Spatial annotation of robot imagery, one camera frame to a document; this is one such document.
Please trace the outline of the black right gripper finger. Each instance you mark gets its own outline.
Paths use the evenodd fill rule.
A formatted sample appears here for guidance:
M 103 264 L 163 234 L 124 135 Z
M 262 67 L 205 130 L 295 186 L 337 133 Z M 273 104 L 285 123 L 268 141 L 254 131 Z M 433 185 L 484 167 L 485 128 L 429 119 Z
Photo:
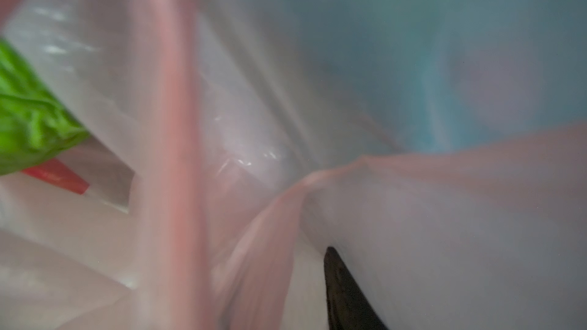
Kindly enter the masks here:
M 329 330 L 387 330 L 334 247 L 323 260 Z

